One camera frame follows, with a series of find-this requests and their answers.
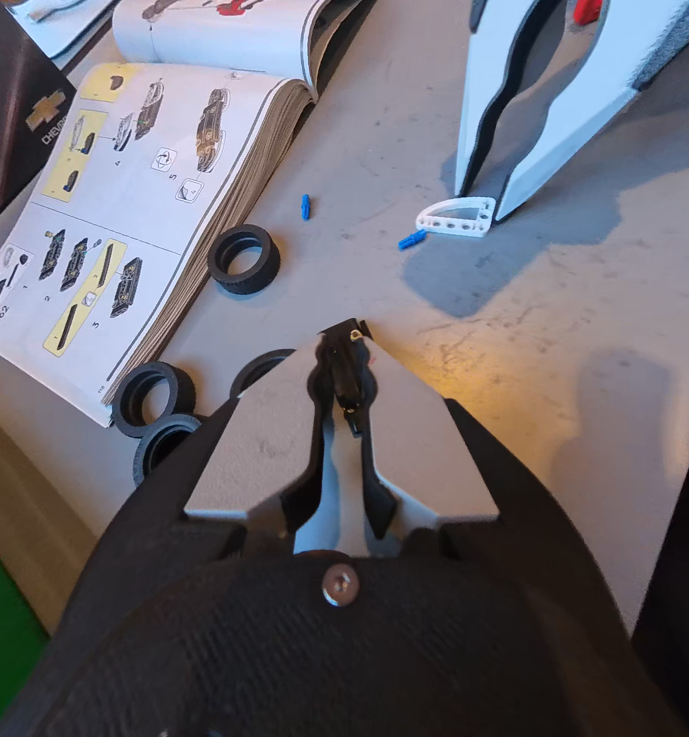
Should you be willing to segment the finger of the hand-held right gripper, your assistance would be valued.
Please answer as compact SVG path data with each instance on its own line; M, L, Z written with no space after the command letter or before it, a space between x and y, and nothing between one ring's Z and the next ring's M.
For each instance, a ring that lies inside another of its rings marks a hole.
M468 194L492 147L498 120L517 95L551 1L473 1L457 145L457 196Z
M652 2L674 1L604 4L582 67L549 106L541 135L507 179L495 221L531 198L640 92L633 89L633 72L661 26Z

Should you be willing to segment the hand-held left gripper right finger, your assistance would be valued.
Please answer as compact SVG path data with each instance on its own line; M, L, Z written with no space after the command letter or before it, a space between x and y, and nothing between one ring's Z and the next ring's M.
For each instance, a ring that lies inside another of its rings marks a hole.
M364 508L375 537L495 521L497 504L446 400L369 337L358 340L358 366Z

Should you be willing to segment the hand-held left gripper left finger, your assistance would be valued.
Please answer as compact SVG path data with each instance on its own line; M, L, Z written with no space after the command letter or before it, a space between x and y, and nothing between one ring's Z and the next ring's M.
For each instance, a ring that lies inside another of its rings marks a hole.
M318 334L241 394L185 504L189 517L295 533L321 500L325 336Z

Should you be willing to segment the black brick plate assembly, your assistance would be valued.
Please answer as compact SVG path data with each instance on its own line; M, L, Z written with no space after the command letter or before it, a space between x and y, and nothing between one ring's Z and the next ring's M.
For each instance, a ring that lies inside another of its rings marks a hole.
M372 337L365 320L348 318L321 331L331 372L333 394L354 438L362 434L363 393L358 340Z

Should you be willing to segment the white curved frame brick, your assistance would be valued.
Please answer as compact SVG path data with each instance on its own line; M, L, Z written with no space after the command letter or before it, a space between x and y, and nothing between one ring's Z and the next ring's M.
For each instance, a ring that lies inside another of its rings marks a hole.
M483 237L496 209L490 197L453 198L424 208L415 219L416 229L439 235Z

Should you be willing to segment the grey desk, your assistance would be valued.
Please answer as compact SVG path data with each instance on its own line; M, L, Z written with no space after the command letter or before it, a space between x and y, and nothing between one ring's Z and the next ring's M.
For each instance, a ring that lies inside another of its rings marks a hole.
M457 159L469 16L464 2L375 3L241 224L269 233L278 274L237 296L207 253L206 287L163 359L211 415L249 358L364 318L549 489L633 629L689 467L689 45L486 235L398 251L418 211L458 197L444 167ZM475 195L499 204L591 45L528 89L549 97L506 109L517 117L489 154L518 161ZM96 532L135 488L136 440L1 356L0 427L63 492L86 493Z

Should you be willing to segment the black toy tyre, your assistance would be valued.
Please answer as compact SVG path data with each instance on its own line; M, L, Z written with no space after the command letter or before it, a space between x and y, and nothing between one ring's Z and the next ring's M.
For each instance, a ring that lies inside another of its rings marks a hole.
M132 463L135 486L139 486L205 420L205 417L192 413L173 413L149 425L140 439Z
M233 261L246 251L257 251L257 260L248 269L231 273ZM252 224L220 233L208 252L210 277L220 288L237 296L249 296L267 288L278 274L280 264L280 251L269 233Z
M142 438L155 424L143 417L143 404L148 393L159 383L168 385L168 399L157 420L175 413L192 413L196 406L196 389L192 378L181 368L162 361L137 366L119 384L111 406L111 422L125 436Z
M229 398L235 399L245 392L251 385L273 370L288 356L295 353L295 349L275 349L258 355L249 361L236 375L233 380Z

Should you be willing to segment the person's black pants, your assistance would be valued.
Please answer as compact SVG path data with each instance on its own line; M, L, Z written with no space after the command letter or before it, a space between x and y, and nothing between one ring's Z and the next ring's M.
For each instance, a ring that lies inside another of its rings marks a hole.
M689 730L689 469L632 642L647 674Z

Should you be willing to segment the open instruction booklet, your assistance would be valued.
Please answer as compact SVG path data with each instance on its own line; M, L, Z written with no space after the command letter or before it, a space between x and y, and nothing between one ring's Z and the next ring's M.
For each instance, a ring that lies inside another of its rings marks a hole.
M360 2L119 2L0 247L0 356L100 426L287 151Z

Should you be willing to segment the toy car picture box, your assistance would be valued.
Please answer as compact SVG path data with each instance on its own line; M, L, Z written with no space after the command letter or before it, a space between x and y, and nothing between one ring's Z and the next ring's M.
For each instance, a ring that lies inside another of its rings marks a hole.
M0 3L0 213L47 162L75 93Z

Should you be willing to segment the white stand base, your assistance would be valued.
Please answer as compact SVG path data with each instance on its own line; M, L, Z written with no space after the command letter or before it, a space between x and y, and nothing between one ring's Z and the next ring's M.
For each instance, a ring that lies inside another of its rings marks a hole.
M49 57L68 50L96 23L112 14L117 1L4 1L7 12Z

